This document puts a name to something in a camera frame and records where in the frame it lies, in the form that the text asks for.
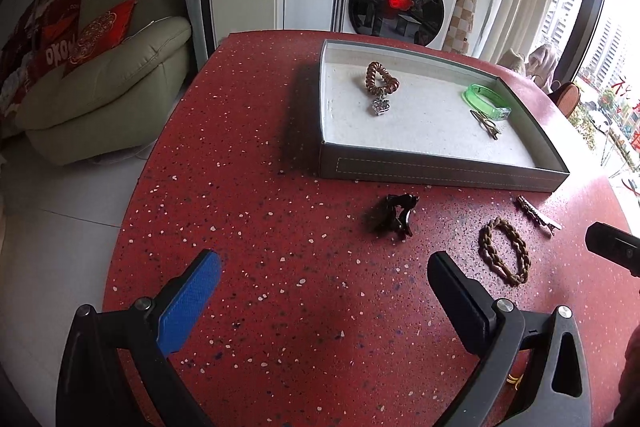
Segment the silver rhinestone hair clip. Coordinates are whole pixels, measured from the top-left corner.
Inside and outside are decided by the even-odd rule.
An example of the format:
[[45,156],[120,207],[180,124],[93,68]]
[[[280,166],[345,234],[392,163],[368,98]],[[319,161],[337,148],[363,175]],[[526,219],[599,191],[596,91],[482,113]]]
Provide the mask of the silver rhinestone hair clip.
[[544,215],[537,207],[529,202],[524,196],[518,195],[515,199],[515,206],[520,208],[530,220],[533,220],[538,227],[546,229],[551,236],[555,231],[562,231],[562,225]]

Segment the black claw hair clip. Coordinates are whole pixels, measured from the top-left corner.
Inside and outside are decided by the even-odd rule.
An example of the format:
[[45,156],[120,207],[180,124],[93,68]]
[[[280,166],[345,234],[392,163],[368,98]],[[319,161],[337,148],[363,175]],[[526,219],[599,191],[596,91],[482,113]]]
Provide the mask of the black claw hair clip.
[[412,237],[410,215],[419,200],[418,195],[410,193],[386,195],[378,205],[380,219],[376,222],[374,231],[380,234],[394,232],[400,239]]

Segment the green translucent bangle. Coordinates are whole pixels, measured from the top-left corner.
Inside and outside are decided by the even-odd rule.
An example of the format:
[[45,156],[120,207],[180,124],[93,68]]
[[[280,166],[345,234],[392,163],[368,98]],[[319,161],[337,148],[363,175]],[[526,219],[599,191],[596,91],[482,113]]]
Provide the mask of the green translucent bangle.
[[472,109],[490,120],[507,120],[511,115],[512,108],[506,100],[496,91],[481,84],[470,84],[461,96]]

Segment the silver crystal earring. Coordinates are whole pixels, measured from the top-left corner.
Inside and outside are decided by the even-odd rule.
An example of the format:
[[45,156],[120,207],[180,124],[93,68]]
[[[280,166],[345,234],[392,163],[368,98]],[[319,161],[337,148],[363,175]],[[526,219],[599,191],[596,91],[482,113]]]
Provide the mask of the silver crystal earring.
[[384,96],[377,96],[371,103],[371,110],[375,116],[382,116],[390,110],[390,100]]

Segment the grey jewelry tray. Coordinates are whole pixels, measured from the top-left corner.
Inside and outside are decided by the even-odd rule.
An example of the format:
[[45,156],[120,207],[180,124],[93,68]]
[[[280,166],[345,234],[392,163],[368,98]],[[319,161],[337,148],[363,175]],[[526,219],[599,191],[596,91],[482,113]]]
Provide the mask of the grey jewelry tray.
[[[325,178],[554,192],[570,170],[506,76],[424,53],[326,40],[319,72]],[[494,140],[462,92],[477,83],[512,108]],[[375,116],[377,96],[390,110]]]

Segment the brown wooden chair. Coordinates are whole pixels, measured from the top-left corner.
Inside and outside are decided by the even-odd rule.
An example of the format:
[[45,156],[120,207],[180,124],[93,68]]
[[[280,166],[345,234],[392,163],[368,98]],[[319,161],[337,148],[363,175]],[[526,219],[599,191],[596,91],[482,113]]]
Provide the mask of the brown wooden chair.
[[580,101],[580,91],[574,82],[567,82],[549,94],[550,100],[566,117],[570,117]]

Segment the pink towel on rack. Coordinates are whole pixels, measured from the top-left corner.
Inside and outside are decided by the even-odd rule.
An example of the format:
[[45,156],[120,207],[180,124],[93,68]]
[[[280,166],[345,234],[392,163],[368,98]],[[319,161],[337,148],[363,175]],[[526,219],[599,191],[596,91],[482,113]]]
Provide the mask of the pink towel on rack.
[[553,46],[542,44],[527,57],[525,76],[545,94],[552,92],[552,83],[559,59]]

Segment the beige green sofa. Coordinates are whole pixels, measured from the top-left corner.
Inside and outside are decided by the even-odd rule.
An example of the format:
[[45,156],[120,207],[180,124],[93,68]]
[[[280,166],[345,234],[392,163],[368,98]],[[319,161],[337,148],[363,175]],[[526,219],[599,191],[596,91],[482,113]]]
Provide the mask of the beige green sofa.
[[[81,0],[81,32],[125,0]],[[18,108],[17,128],[57,166],[149,144],[190,70],[184,0],[138,0],[125,40],[64,76],[48,72]]]

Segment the red embroidered cushion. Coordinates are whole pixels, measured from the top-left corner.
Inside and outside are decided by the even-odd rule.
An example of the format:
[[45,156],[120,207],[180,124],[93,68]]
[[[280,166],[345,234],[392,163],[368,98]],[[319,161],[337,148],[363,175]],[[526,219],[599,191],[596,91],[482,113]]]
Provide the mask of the red embroidered cushion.
[[79,33],[63,75],[121,44],[127,37],[138,0],[125,0],[92,20]]

